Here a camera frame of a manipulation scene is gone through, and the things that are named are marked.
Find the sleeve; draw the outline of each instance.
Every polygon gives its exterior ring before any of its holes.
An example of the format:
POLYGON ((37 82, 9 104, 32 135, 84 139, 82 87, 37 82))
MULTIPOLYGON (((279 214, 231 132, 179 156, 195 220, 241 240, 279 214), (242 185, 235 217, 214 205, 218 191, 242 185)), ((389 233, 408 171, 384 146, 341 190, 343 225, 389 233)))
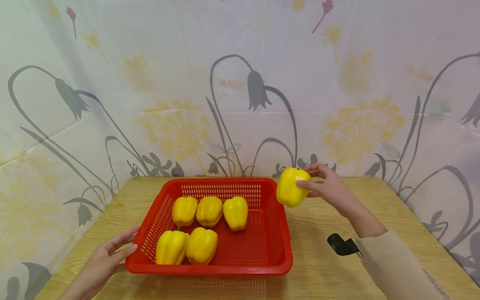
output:
POLYGON ((392 230, 374 238, 354 237, 363 266, 389 300, 449 300, 415 255, 392 230))

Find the wooden table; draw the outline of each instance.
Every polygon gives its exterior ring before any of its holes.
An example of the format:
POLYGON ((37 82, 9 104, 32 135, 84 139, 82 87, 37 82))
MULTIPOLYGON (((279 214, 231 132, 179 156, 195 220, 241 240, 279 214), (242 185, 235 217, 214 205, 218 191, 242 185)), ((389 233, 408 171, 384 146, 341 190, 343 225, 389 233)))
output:
MULTIPOLYGON (((56 299, 95 247, 142 223, 150 204, 171 178, 132 178, 78 242, 36 299, 56 299)), ((395 193, 377 178, 345 178, 360 201, 392 228, 425 270, 453 299, 480 299, 480 289, 395 193)), ((338 256, 326 243, 332 233, 355 232, 319 198, 286 209, 294 263, 284 277, 212 279, 116 274, 96 299, 385 299, 356 255, 338 256)))

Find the bell pepper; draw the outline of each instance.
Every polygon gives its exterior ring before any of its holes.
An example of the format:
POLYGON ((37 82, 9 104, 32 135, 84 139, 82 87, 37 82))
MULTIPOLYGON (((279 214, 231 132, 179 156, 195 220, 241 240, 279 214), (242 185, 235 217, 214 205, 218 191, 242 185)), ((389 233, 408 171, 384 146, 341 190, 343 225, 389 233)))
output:
POLYGON ((187 244, 187 258, 191 264, 209 264, 218 246, 215 231, 197 227, 192 231, 187 244))
POLYGON ((295 168, 287 168, 283 171, 276 186, 276 198, 281 204, 295 207, 308 195, 309 190, 297 186, 298 180, 312 181, 312 177, 308 172, 295 168))
POLYGON ((190 236, 182 231, 167 230, 158 239, 156 244, 156 264, 181 264, 187 251, 190 236))
POLYGON ((239 231, 247 227, 248 205, 243 197, 233 197, 223 203, 223 215, 233 231, 239 231))
POLYGON ((197 220, 203 227, 213 227, 223 215, 222 200, 217 197, 203 197, 197 208, 197 220))
POLYGON ((193 197, 180 197, 173 203, 172 220, 179 227, 188 227, 195 220, 197 212, 197 199, 193 197))

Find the backdrop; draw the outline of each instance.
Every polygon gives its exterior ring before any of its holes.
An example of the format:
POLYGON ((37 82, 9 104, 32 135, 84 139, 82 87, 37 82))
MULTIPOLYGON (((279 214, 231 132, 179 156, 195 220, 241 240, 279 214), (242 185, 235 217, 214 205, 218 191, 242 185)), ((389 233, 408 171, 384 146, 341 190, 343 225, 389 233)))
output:
POLYGON ((32 299, 132 176, 316 162, 383 179, 480 283, 480 2, 3 6, 0 299, 32 299))

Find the red plastic basket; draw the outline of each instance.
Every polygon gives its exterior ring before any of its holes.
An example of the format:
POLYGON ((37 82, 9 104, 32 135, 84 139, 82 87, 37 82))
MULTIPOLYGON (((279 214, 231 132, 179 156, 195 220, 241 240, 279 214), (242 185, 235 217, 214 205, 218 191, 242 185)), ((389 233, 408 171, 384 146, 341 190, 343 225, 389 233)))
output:
MULTIPOLYGON (((198 221, 182 231, 191 233, 198 221)), ((126 260, 131 273, 192 276, 281 276, 293 264, 285 209, 276 199, 276 182, 268 178, 175 179, 167 182, 152 203, 135 241, 138 250, 126 260), (177 230, 172 221, 173 202, 181 196, 198 201, 216 196, 222 201, 242 196, 248 203, 245 230, 233 232, 225 218, 212 228, 218 248, 209 265, 155 264, 156 243, 166 230, 177 230)))

